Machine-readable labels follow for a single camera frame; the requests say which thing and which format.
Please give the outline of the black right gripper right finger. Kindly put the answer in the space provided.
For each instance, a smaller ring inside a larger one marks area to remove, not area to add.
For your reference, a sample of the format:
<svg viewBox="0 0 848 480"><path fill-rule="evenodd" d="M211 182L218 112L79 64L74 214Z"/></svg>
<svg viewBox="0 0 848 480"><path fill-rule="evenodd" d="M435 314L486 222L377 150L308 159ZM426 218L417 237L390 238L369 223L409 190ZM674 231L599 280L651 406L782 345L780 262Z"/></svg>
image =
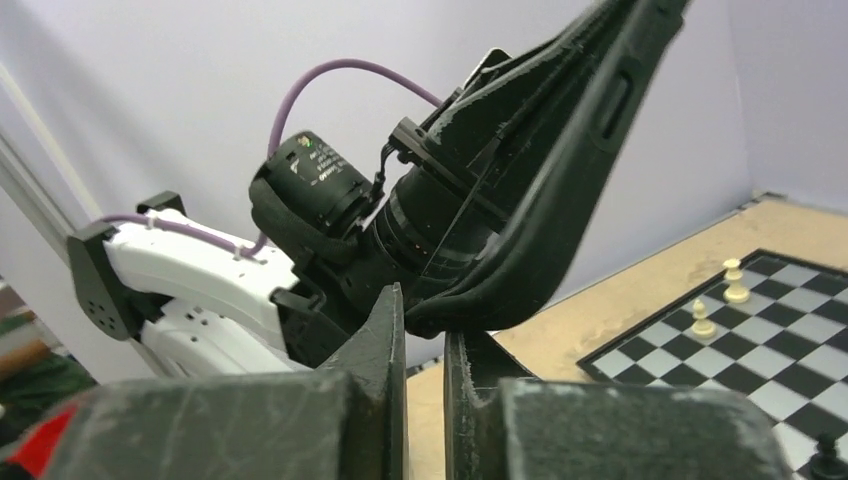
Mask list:
<svg viewBox="0 0 848 480"><path fill-rule="evenodd" d="M717 389L543 381L484 332L445 339L451 479L789 479L766 415Z"/></svg>

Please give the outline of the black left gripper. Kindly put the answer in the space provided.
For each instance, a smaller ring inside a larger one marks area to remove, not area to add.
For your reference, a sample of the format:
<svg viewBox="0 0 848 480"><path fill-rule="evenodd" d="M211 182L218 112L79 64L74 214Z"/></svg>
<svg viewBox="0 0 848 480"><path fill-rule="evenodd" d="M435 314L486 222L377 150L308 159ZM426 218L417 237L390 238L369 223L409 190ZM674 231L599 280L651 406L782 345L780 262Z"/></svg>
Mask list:
<svg viewBox="0 0 848 480"><path fill-rule="evenodd" d="M475 133L446 125L430 134L403 119L389 137L412 168L390 190L344 269L344 294L372 305L398 282L412 306L452 287L503 231L530 183L527 129Z"/></svg>

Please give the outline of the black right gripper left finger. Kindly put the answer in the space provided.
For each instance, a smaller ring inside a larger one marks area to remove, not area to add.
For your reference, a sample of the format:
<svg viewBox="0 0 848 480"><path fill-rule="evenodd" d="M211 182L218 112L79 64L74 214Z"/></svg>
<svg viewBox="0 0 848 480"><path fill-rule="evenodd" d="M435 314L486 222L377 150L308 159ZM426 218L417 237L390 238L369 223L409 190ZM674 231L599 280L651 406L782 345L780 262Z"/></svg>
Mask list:
<svg viewBox="0 0 848 480"><path fill-rule="evenodd" d="M41 479L404 479L405 368L393 284L314 370L139 380L73 397L79 410Z"/></svg>

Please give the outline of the black phone case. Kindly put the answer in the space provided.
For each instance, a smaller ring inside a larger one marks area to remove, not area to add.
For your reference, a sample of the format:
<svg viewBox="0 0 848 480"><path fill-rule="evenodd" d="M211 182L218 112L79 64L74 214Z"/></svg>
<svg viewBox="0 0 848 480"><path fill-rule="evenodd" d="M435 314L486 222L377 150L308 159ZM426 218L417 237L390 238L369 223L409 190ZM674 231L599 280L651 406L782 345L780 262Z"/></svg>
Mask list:
<svg viewBox="0 0 848 480"><path fill-rule="evenodd" d="M496 242L461 280L407 312L410 333L504 330L568 272L643 98L684 23L684 1L599 1L562 33L484 71L430 130L429 150L475 172L454 238Z"/></svg>

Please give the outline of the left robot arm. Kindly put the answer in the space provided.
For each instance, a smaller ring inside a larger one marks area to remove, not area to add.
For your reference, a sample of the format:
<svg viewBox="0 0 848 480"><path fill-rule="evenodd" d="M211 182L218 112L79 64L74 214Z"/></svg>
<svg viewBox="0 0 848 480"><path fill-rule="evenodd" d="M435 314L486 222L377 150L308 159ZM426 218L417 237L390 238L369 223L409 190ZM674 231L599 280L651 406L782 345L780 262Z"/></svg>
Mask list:
<svg viewBox="0 0 848 480"><path fill-rule="evenodd" d="M191 220L171 191L74 232L81 309L170 375L314 368L385 287L409 309L458 285L502 228L474 187L450 185L429 160L386 190L311 131L261 164L249 197L255 241Z"/></svg>

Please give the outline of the white chess pawn near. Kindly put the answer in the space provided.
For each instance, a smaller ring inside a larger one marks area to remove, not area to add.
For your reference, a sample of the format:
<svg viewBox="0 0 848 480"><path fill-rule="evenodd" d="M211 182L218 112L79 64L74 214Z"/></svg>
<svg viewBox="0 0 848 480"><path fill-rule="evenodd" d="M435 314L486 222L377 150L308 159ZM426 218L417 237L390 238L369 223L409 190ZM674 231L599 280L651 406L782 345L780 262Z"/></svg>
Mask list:
<svg viewBox="0 0 848 480"><path fill-rule="evenodd" d="M717 334L716 324L708 317L707 306L700 298L692 303L692 318L691 331L696 338L706 340Z"/></svg>

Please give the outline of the white chess piece tall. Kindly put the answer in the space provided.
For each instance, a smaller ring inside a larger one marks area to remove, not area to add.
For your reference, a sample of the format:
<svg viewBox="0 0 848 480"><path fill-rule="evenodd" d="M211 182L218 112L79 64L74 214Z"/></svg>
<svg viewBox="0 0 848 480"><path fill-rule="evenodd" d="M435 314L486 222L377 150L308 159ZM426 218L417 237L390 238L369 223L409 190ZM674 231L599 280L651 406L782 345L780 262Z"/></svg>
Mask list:
<svg viewBox="0 0 848 480"><path fill-rule="evenodd" d="M742 283L741 261L738 258L730 258L723 262L723 267L726 283L724 300L734 304L747 302L750 299L750 290Z"/></svg>

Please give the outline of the black white chessboard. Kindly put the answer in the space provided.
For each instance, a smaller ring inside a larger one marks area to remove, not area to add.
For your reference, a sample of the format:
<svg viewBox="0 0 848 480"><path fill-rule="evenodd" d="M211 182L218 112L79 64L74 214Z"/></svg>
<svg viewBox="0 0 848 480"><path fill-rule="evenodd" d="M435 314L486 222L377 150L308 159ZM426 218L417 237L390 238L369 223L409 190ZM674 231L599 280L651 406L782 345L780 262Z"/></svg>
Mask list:
<svg viewBox="0 0 848 480"><path fill-rule="evenodd" d="M758 249L741 261L750 299L723 298L717 274L577 363L597 381L735 390L772 419L790 467L810 478L816 438L847 458L847 270ZM692 331L700 298L716 324Z"/></svg>

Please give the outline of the red bin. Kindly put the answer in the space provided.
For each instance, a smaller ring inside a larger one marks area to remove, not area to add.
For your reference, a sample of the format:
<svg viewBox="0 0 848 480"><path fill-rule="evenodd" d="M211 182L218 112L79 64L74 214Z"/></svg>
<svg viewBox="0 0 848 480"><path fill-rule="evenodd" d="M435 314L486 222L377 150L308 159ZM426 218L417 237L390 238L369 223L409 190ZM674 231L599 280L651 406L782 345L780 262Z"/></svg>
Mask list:
<svg viewBox="0 0 848 480"><path fill-rule="evenodd" d="M24 433L11 452L2 455L1 478L41 479L78 410L76 402L65 402Z"/></svg>

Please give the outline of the black chess piece near left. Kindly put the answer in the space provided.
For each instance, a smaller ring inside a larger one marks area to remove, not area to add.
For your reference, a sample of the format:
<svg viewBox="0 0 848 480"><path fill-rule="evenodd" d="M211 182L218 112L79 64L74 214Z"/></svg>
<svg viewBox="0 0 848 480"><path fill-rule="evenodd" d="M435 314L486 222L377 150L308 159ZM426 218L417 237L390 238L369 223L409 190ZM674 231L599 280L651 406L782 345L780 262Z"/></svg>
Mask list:
<svg viewBox="0 0 848 480"><path fill-rule="evenodd" d="M813 480L847 480L847 464L839 457L836 439L829 433L817 436L808 470Z"/></svg>

